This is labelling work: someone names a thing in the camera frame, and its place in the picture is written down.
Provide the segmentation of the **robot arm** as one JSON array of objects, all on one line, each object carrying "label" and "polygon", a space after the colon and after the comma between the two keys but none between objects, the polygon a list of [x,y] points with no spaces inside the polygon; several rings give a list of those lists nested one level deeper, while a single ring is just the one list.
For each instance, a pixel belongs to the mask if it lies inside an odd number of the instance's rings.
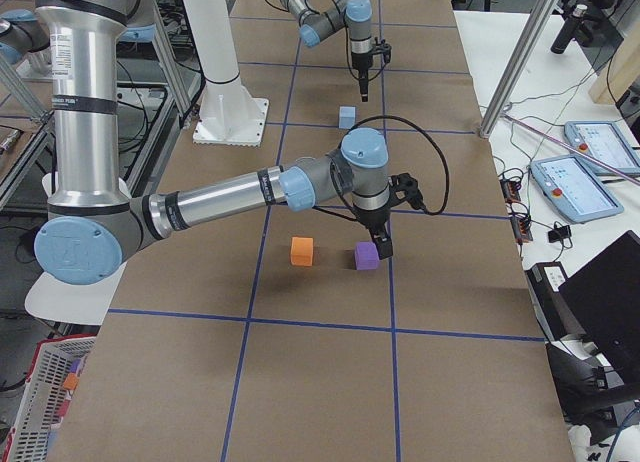
[{"label": "robot arm", "polygon": [[[159,35],[155,0],[34,0],[30,11],[1,19],[12,29],[36,29],[50,49],[55,159],[48,220],[34,238],[42,270],[60,282],[92,285],[116,273],[156,241],[196,225],[286,203],[298,212],[352,194],[352,219],[369,232],[379,259],[393,255],[386,224],[391,184],[384,136],[349,129],[338,148],[188,191],[133,197],[122,175],[117,93],[117,45],[151,42]],[[389,61],[391,47],[372,34],[370,0],[335,0],[324,11],[308,0],[279,0],[295,17],[301,42],[311,48],[340,30],[363,102],[368,101],[374,54]],[[269,101],[252,97],[242,82],[225,0],[183,0],[202,77],[203,106],[194,142],[259,146]]]},{"label": "robot arm", "polygon": [[361,100],[369,98],[369,71],[373,67],[377,40],[372,33],[373,9],[370,0],[333,0],[324,12],[313,8],[308,0],[279,0],[283,9],[292,14],[299,35],[306,47],[319,45],[330,36],[345,30],[352,75],[358,81]]}]

